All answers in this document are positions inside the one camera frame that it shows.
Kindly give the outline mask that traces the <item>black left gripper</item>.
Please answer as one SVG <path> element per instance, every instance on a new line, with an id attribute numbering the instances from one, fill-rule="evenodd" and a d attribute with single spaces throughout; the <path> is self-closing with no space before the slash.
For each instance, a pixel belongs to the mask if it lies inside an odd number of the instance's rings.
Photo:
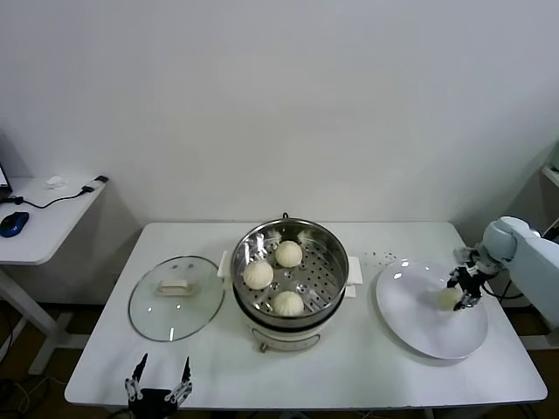
<path id="1" fill-rule="evenodd" d="M 129 400 L 128 409 L 137 419 L 164 419 L 178 411 L 177 402 L 184 402 L 192 391 L 190 380 L 190 358 L 185 361 L 180 383 L 172 390 L 140 387 L 140 379 L 146 366 L 148 355 L 144 354 L 136 365 L 132 376 L 125 380 Z"/>

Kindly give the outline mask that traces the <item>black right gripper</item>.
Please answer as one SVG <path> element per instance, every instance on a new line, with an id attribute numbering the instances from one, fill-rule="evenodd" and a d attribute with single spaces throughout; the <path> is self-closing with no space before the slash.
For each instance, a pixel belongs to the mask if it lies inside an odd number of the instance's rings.
<path id="1" fill-rule="evenodd" d="M 489 274 L 480 271 L 477 265 L 472 263 L 466 263 L 451 271 L 446 287 L 453 288 L 453 311 L 475 307 L 481 299 L 481 287 L 489 279 Z"/>

